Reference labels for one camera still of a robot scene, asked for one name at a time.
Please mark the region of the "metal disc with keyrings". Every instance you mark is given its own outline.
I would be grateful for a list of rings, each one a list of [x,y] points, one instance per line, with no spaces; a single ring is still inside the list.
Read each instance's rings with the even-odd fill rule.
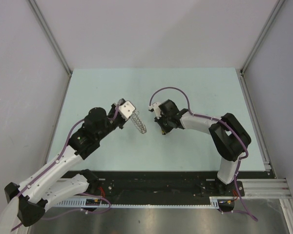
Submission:
[[[141,134],[145,134],[147,132],[147,128],[145,126],[145,124],[143,123],[143,121],[141,120],[140,116],[139,116],[139,112],[138,111],[134,111],[130,117],[130,120],[132,121],[132,123],[134,124],[135,128],[141,133]]]

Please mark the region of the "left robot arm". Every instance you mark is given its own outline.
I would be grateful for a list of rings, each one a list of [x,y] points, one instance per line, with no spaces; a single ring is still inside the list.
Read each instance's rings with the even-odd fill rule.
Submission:
[[[32,226],[50,208],[73,195],[96,193],[99,179],[90,170],[82,170],[64,183],[58,183],[58,179],[85,161],[107,135],[117,128],[122,129],[135,111],[135,106],[122,98],[112,104],[109,112],[95,107],[76,122],[62,150],[50,162],[24,181],[10,182],[5,186],[8,205],[1,218],[0,232],[9,233],[20,226]]]

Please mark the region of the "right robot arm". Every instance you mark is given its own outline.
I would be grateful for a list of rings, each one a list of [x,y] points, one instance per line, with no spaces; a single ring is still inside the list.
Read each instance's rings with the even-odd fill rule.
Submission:
[[[156,122],[162,134],[173,129],[196,130],[211,136],[217,152],[221,156],[220,169],[215,180],[215,189],[219,195],[228,195],[233,190],[234,177],[243,153],[247,152],[251,137],[236,117],[227,113],[221,117],[210,117],[192,114],[189,109],[179,110],[176,104],[168,99],[149,105],[149,111],[155,113]]]

